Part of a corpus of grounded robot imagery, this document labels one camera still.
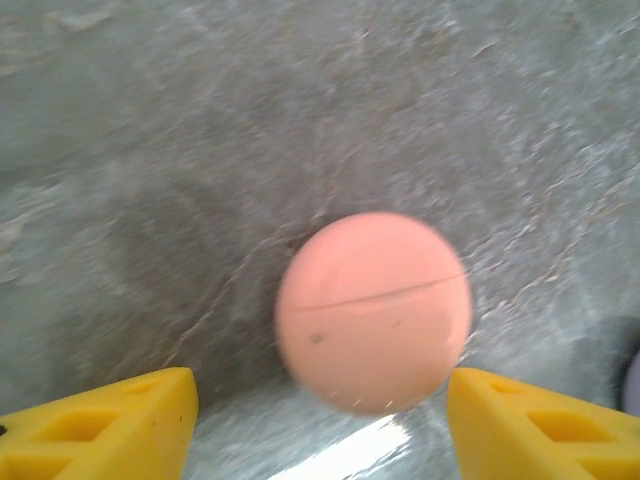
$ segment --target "marble-like floor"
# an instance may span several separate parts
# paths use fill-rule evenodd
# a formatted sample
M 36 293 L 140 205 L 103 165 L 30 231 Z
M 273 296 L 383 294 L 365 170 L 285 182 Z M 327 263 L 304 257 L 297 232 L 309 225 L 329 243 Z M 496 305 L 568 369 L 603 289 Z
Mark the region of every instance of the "marble-like floor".
M 457 478 L 444 389 L 355 418 L 275 350 L 292 254 L 368 210 L 460 252 L 462 364 L 614 406 L 639 78 L 632 0 L 1 0 L 0 414 L 187 365 L 185 479 Z

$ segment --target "yellow plastic piece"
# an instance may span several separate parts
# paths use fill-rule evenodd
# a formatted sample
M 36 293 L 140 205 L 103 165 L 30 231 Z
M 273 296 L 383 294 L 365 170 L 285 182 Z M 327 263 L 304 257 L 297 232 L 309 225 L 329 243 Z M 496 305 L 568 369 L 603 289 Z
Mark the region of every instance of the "yellow plastic piece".
M 197 413 L 169 368 L 0 417 L 0 480 L 178 480 Z
M 463 480 L 638 480 L 640 418 L 470 368 L 449 428 Z

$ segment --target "purple object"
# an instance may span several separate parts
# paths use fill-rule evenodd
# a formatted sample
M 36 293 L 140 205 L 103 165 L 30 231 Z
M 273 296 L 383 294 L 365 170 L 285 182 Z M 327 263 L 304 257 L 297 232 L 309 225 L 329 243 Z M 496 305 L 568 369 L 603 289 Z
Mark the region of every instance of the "purple object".
M 622 386 L 622 410 L 640 417 L 640 352 L 631 363 Z

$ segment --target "gray floor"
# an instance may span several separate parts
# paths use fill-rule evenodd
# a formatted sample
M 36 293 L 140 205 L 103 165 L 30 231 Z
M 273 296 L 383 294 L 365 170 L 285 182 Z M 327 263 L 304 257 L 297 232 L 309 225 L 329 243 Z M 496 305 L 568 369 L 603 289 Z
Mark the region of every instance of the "gray floor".
M 354 418 L 274 349 L 293 252 L 376 209 L 462 255 L 463 364 L 614 405 L 639 55 L 634 0 L 0 0 L 0 414 L 188 365 L 186 479 L 457 478 L 444 391 Z

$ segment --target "concrete floor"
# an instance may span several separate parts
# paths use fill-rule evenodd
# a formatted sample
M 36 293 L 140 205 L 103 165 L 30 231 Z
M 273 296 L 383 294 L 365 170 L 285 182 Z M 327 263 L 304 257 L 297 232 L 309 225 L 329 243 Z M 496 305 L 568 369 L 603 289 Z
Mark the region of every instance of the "concrete floor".
M 0 75 L 0 414 L 188 365 L 185 479 L 457 478 L 444 390 L 355 418 L 274 348 L 292 254 L 376 209 L 462 255 L 464 365 L 615 405 L 637 2 L 0 0 Z

